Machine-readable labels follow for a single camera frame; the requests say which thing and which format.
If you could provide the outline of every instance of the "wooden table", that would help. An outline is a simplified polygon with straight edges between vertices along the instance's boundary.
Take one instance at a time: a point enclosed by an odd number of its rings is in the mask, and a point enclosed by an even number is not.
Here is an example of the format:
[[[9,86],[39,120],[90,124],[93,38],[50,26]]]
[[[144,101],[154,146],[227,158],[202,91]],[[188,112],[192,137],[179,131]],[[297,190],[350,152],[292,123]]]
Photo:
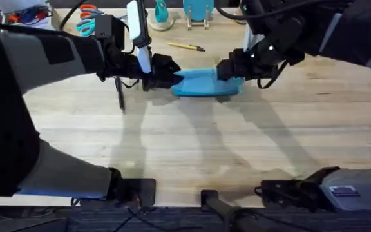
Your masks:
[[[183,11],[170,11],[181,19],[167,32],[150,29],[151,47],[172,55],[184,70],[215,67],[242,46],[244,26],[217,12],[209,30],[187,31]],[[58,12],[64,16],[68,9]],[[76,13],[66,30],[75,33],[78,20]],[[207,52],[173,48],[169,41]],[[123,115],[113,81],[83,75],[24,97],[41,137],[56,148],[115,167],[125,177],[156,179],[156,206],[198,206],[200,190],[217,189],[228,202],[261,207],[253,188],[263,179],[307,177],[326,166],[371,168],[368,68],[309,57],[288,67],[272,88],[247,82],[243,93],[230,98],[136,89],[125,95]],[[0,204],[69,205],[69,199],[15,196],[0,198]]]

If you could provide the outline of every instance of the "black wire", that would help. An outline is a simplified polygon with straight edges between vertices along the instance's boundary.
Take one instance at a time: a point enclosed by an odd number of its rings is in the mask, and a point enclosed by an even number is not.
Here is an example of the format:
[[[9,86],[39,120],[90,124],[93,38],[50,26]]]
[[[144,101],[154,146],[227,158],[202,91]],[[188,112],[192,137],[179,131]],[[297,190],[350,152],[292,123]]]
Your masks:
[[[129,28],[128,28],[127,24],[124,23],[124,26],[127,28],[127,31],[129,33]],[[135,46],[134,46],[134,43],[133,43],[133,47],[132,47],[131,51],[129,51],[129,52],[123,52],[123,53],[132,54],[134,52],[134,49],[135,49]]]
[[[178,228],[170,228],[170,229],[166,229],[166,228],[162,228],[158,225],[155,225],[141,217],[139,217],[138,215],[136,215],[130,208],[128,208],[128,212],[133,216],[135,217],[136,219],[138,219],[139,221],[147,224],[148,226],[152,227],[152,228],[155,228],[155,229],[158,229],[160,231],[163,231],[163,232],[172,232],[172,231],[189,231],[189,230],[194,230],[194,229],[198,229],[198,230],[204,230],[203,227],[201,226],[188,226],[188,227],[178,227]]]
[[[141,211],[142,211],[142,210],[140,209],[140,210],[138,210],[135,214],[138,215]],[[119,231],[121,228],[123,228],[123,227],[127,224],[127,222],[129,222],[129,221],[130,221],[131,219],[133,219],[133,218],[134,218],[133,215],[129,216],[127,219],[125,219],[123,222],[121,222],[121,224],[120,224],[117,228],[115,228],[115,229],[113,230],[113,232],[117,232],[117,231]]]
[[[220,13],[222,16],[224,16],[226,18],[235,19],[235,20],[248,20],[248,19],[263,19],[265,17],[282,14],[284,12],[288,12],[288,11],[291,11],[291,10],[294,10],[294,9],[297,9],[297,8],[301,8],[301,7],[304,7],[304,6],[320,4],[320,3],[327,3],[327,2],[340,2],[340,1],[350,2],[352,0],[308,0],[308,1],[301,2],[301,3],[293,4],[293,5],[290,5],[288,7],[281,8],[279,10],[275,10],[275,11],[272,11],[272,12],[267,12],[267,13],[264,13],[264,14],[256,14],[256,15],[245,15],[245,16],[232,15],[232,14],[229,14],[229,13],[225,12],[224,10],[222,10],[219,7],[220,5],[218,4],[218,0],[216,0],[216,9],[217,9],[218,13]]]
[[[67,21],[70,19],[71,15],[87,0],[81,0],[79,3],[77,3],[69,12],[67,15],[65,15],[64,19],[61,21],[61,24],[59,25],[59,30],[64,30],[64,26],[67,23]]]
[[[227,222],[227,223],[225,223],[226,231],[230,230],[230,226],[233,224],[233,220],[236,219],[236,218],[241,218],[239,216],[242,216],[242,215],[249,215],[249,216],[252,216],[254,218],[256,218],[256,216],[258,215],[258,216],[261,216],[263,218],[266,218],[267,220],[275,222],[277,224],[283,224],[283,225],[286,225],[286,226],[289,226],[289,227],[292,227],[292,228],[301,229],[301,230],[308,231],[308,232],[319,232],[317,229],[311,229],[311,228],[308,228],[308,227],[305,227],[305,226],[297,225],[297,224],[294,224],[294,223],[291,223],[291,222],[286,222],[286,221],[283,221],[283,220],[280,220],[280,219],[277,219],[277,218],[274,218],[274,217],[264,215],[263,213],[260,213],[259,211],[256,211],[255,209],[244,209],[244,208],[234,210],[229,215],[229,218],[231,218],[231,219],[225,220],[225,222]]]
[[[257,79],[257,86],[258,86],[258,88],[264,90],[264,89],[267,89],[270,86],[272,86],[274,84],[274,82],[277,81],[277,78],[280,76],[280,74],[286,68],[286,66],[288,65],[288,63],[289,63],[288,61],[284,61],[284,63],[278,69],[277,74],[274,77],[272,77],[272,79],[265,86],[263,86],[262,79],[261,78]]]

